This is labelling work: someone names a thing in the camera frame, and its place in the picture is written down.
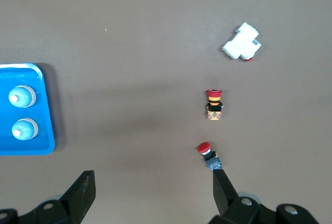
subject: screw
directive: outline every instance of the screw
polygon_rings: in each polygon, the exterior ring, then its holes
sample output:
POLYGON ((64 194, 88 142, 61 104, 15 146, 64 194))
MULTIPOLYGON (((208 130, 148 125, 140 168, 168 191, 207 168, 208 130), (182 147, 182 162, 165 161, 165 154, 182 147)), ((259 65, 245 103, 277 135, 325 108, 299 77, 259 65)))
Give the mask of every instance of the screw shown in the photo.
POLYGON ((251 202, 251 200, 248 199, 248 198, 243 198, 243 199, 241 200, 241 202, 242 202, 244 205, 246 205, 246 206, 251 206, 251 205, 253 205, 253 203, 251 202))
POLYGON ((0 220, 5 219, 8 216, 7 213, 1 213, 0 214, 0 220))
POLYGON ((53 203, 47 203, 44 207, 43 207, 43 209, 44 210, 47 210, 47 209, 50 209, 50 208, 53 208, 53 203))
POLYGON ((285 206, 285 210, 286 212, 290 213, 291 215, 297 215, 298 212, 296 210, 296 208, 292 207, 292 206, 285 206))

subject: red cap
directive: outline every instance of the red cap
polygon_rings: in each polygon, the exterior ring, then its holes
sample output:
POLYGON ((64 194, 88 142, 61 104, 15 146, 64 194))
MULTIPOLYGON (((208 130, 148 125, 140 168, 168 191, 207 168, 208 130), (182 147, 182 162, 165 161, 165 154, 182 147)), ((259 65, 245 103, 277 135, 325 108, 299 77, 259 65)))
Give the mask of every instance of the red cap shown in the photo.
POLYGON ((222 96, 222 90, 219 89, 210 89, 207 90, 207 94, 209 97, 213 97, 213 98, 217 98, 217 97, 221 97, 222 96))
POLYGON ((202 144, 200 144, 197 148, 197 151, 199 153, 205 153, 210 149, 210 144, 208 142, 204 142, 202 144))

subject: white toy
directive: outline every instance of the white toy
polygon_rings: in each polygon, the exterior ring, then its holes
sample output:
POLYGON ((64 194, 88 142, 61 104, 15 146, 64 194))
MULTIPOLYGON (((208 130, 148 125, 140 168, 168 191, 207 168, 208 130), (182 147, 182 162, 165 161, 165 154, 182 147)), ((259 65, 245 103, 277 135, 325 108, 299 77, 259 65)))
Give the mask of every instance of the white toy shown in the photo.
POLYGON ((255 39, 259 34, 258 31, 249 24, 243 23, 235 32, 237 34, 222 47, 222 50, 232 59, 241 56, 242 59, 251 61, 261 46, 255 39))

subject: blue tray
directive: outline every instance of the blue tray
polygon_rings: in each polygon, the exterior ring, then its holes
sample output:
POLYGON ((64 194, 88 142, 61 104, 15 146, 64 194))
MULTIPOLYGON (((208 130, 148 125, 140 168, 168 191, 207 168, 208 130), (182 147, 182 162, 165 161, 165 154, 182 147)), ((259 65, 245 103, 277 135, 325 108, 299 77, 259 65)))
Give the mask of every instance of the blue tray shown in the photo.
POLYGON ((47 103, 44 76, 31 63, 0 64, 0 156, 47 155, 55 147, 50 111, 47 103), (13 106, 8 94, 19 85, 28 85, 36 93, 36 102, 27 108, 13 106), (30 140, 16 139, 11 127, 22 118, 31 118, 38 124, 37 136, 30 140))

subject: gray floor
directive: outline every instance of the gray floor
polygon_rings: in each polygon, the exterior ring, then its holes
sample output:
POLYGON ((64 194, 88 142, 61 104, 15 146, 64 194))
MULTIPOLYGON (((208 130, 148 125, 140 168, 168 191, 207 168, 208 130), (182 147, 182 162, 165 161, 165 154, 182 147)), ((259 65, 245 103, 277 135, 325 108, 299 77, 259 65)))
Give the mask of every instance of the gray floor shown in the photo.
POLYGON ((0 0, 0 63, 37 63, 56 151, 0 157, 20 214, 95 170, 83 223, 207 223, 209 141, 238 191, 332 214, 332 0, 0 0), (253 62, 219 48, 248 22, 253 62), (209 121, 205 90, 224 91, 209 121))

